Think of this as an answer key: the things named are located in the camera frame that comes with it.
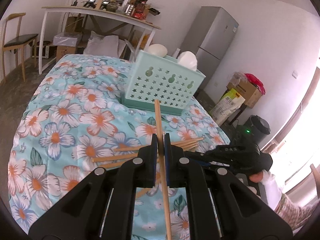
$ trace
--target refrigerator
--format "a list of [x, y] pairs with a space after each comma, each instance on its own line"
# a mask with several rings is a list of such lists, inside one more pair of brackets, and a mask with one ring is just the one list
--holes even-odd
[[192, 23], [180, 51], [191, 51], [198, 60], [198, 70], [206, 78], [203, 90], [227, 52], [239, 24], [222, 7], [202, 6]]

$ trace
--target wooden chair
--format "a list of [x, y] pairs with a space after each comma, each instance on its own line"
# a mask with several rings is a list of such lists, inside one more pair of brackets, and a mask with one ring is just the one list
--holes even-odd
[[[13, 49], [14, 53], [16, 54], [16, 67], [17, 67], [18, 66], [18, 49], [21, 49], [22, 76], [23, 76], [23, 81], [25, 82], [26, 75], [25, 75], [25, 71], [24, 71], [24, 62], [25, 62], [24, 47], [33, 41], [34, 42], [35, 67], [36, 67], [36, 62], [37, 62], [37, 60], [36, 60], [36, 46], [37, 46], [38, 34], [25, 34], [25, 35], [19, 36], [20, 27], [21, 27], [21, 20], [22, 20], [22, 17], [25, 15], [26, 15], [26, 13], [13, 13], [13, 14], [10, 14], [5, 20], [3, 39], [2, 39], [2, 70], [3, 70], [4, 82], [5, 82], [5, 68], [4, 68], [4, 52], [5, 51]], [[13, 40], [7, 42], [6, 44], [4, 44], [7, 23], [8, 23], [8, 21], [15, 19], [17, 17], [19, 17], [18, 28], [17, 28], [17, 37], [14, 38]]]

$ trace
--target bed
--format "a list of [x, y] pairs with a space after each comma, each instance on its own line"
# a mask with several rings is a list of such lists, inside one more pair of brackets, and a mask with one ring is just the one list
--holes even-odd
[[[102, 164], [92, 158], [131, 154], [114, 149], [151, 142], [156, 133], [154, 112], [130, 109], [118, 101], [131, 68], [132, 63], [118, 58], [66, 55], [35, 91], [14, 136], [8, 164], [10, 207], [25, 232]], [[181, 116], [163, 114], [162, 120], [171, 141], [203, 137], [200, 152], [229, 144], [194, 98]], [[162, 199], [159, 180], [136, 199], [132, 239], [165, 239]], [[170, 188], [169, 202], [173, 238], [190, 239], [184, 188]]]

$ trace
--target pillow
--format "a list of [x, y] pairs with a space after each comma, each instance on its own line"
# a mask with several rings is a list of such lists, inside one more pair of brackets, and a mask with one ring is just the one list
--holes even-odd
[[94, 56], [110, 56], [118, 58], [119, 38], [116, 35], [106, 36], [102, 40], [93, 38], [88, 41], [84, 54]]
[[[103, 40], [104, 37], [106, 37], [106, 36], [103, 36], [103, 35], [100, 35], [100, 34], [95, 33], [94, 31], [91, 31], [91, 36], [90, 36], [90, 38], [89, 38], [89, 41], [92, 40], [92, 39]], [[118, 45], [118, 58], [120, 58], [122, 52], [124, 51], [125, 46], [126, 46], [125, 41], [119, 40], [119, 45]]]

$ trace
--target white storage box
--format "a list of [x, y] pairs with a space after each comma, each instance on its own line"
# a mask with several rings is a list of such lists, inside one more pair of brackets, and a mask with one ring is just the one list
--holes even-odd
[[53, 38], [54, 46], [76, 47], [82, 39], [79, 33], [59, 33]]

